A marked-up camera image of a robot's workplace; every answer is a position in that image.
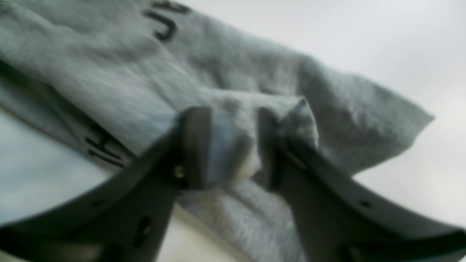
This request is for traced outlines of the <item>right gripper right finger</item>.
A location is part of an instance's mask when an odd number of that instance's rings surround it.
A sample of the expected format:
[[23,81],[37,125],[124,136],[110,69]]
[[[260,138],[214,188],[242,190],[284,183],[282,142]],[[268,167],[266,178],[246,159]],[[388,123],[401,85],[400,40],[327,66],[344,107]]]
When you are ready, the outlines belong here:
[[289,205],[308,262],[459,262],[465,230],[395,204],[336,169],[291,119],[258,110],[256,181]]

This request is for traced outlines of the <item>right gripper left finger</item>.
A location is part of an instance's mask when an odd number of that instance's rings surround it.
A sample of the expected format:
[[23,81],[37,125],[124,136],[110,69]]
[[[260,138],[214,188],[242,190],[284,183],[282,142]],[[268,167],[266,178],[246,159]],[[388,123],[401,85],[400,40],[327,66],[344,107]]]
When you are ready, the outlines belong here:
[[212,110],[183,112],[168,134],[79,197],[1,228],[1,250],[31,262],[153,262],[176,199],[205,187]]

